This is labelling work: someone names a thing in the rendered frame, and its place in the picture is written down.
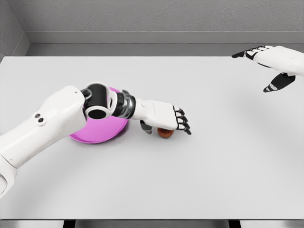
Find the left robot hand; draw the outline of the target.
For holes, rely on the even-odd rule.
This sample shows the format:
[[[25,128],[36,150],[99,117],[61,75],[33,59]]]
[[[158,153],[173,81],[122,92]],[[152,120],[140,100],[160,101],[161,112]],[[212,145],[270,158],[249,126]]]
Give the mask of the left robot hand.
[[[151,134],[152,129],[156,127],[164,130],[180,130],[191,135],[185,112],[170,103],[137,100],[132,118],[139,120],[141,128],[148,134]]]

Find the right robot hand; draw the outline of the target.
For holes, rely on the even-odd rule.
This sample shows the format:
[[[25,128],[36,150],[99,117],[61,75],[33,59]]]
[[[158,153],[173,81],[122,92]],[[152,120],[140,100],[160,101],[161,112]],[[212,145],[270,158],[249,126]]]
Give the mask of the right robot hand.
[[[233,58],[243,57],[257,62],[259,65],[274,69],[280,73],[264,88],[263,92],[279,91],[296,79],[297,57],[302,52],[283,46],[258,46],[232,55]]]

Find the red-brown apple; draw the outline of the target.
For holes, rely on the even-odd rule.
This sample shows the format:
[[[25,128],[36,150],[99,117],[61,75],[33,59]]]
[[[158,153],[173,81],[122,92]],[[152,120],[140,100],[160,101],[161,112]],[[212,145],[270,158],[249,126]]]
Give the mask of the red-brown apple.
[[[173,133],[174,133],[174,130],[167,130],[167,129],[163,129],[163,128],[157,128],[157,132],[158,132],[158,135],[162,138],[170,138]]]

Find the pink round plate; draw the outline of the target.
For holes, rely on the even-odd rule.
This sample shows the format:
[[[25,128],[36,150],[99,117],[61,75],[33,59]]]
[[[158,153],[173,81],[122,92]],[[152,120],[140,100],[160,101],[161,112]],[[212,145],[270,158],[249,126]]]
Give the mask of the pink round plate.
[[[124,104],[122,92],[101,83],[90,84],[82,91],[85,126],[70,137],[81,143],[102,143],[119,134],[128,120],[120,118]]]

